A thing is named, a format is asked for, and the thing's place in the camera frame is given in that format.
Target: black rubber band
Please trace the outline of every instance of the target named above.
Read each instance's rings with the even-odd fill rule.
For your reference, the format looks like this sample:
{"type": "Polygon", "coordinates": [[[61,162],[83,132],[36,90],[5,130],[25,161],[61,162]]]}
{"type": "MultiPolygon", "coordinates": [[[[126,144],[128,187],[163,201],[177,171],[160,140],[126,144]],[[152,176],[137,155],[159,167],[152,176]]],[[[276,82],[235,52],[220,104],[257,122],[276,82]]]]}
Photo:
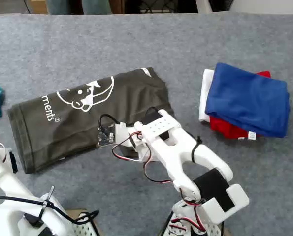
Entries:
{"type": "Polygon", "coordinates": [[[195,150],[200,144],[202,144],[202,140],[201,140],[200,136],[198,135],[198,137],[196,139],[196,145],[194,146],[194,148],[191,151],[191,160],[193,163],[195,163],[195,150]]]}

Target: red cloth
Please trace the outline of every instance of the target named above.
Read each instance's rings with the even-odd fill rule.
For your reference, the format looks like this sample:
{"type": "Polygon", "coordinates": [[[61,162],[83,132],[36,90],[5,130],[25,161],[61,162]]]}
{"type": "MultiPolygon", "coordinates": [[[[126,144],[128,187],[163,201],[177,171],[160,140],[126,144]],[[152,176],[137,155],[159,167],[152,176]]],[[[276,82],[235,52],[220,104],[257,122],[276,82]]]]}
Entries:
{"type": "MultiPolygon", "coordinates": [[[[270,71],[262,71],[257,74],[271,78],[270,71]]],[[[248,131],[239,128],[223,119],[210,116],[211,129],[220,131],[228,139],[238,139],[240,137],[248,137],[248,131]]]]}

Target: cartoon logo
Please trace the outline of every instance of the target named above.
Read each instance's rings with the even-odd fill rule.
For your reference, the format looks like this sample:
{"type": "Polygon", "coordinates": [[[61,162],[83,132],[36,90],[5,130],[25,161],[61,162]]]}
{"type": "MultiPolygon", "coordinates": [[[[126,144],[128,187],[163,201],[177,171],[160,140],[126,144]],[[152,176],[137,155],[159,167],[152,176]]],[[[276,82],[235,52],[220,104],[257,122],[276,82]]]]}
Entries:
{"type": "Polygon", "coordinates": [[[115,84],[113,76],[101,80],[100,84],[98,81],[57,92],[57,95],[60,100],[73,108],[88,112],[92,106],[106,101],[113,91],[115,84]]]}

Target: white cloth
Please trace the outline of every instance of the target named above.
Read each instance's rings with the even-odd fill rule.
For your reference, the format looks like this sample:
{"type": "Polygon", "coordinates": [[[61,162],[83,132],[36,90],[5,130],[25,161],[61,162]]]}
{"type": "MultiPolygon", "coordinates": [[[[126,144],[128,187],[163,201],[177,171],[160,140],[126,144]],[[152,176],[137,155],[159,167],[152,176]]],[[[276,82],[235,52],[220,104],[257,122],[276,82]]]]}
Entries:
{"type": "Polygon", "coordinates": [[[201,97],[199,105],[199,121],[210,122],[210,116],[205,113],[206,100],[213,81],[214,70],[205,69],[202,77],[201,97]]]}

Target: white print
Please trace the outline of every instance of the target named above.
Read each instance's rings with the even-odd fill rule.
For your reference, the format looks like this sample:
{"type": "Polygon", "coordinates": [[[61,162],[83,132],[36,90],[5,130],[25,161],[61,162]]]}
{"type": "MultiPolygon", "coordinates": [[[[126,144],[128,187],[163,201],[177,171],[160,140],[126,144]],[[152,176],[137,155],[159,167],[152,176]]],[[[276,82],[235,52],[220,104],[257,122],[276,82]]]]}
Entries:
{"type": "Polygon", "coordinates": [[[66,89],[64,91],[57,92],[57,95],[61,101],[71,105],[75,109],[81,109],[84,112],[88,112],[92,106],[106,101],[112,91],[115,84],[113,76],[110,77],[110,83],[102,88],[97,80],[94,80],[88,84],[80,86],[75,89],[66,89]]]}
{"type": "Polygon", "coordinates": [[[59,117],[55,117],[56,114],[54,114],[52,112],[52,108],[51,108],[48,96],[46,95],[41,98],[43,101],[44,110],[46,111],[46,116],[47,116],[48,121],[54,120],[55,122],[59,122],[61,119],[59,117]]]}
{"type": "Polygon", "coordinates": [[[151,77],[151,74],[150,74],[150,72],[148,71],[148,69],[146,69],[146,68],[141,68],[143,71],[144,71],[144,73],[146,74],[146,75],[148,75],[149,77],[151,77]]]}

